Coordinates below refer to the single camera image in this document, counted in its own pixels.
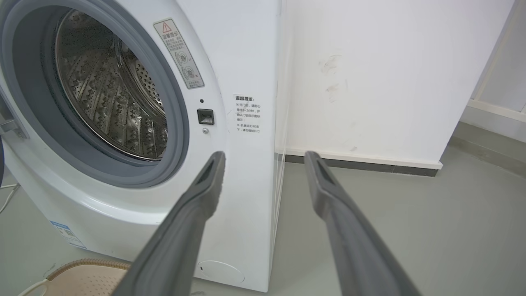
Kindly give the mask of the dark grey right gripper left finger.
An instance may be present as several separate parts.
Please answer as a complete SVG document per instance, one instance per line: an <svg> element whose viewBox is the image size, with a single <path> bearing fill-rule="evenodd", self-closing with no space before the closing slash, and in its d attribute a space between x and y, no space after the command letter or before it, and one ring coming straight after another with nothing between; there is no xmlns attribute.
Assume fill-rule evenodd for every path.
<svg viewBox="0 0 526 296"><path fill-rule="evenodd" d="M216 211L226 156L212 153L143 247L114 296L187 296L206 221Z"/></svg>

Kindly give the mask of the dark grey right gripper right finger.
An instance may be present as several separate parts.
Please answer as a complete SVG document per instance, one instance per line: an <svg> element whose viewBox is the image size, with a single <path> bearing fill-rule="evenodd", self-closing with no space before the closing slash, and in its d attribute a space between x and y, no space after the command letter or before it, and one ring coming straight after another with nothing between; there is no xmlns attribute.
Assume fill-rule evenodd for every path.
<svg viewBox="0 0 526 296"><path fill-rule="evenodd" d="M344 190L322 157L304 155L312 205L325 221L344 296L419 296L359 206Z"/></svg>

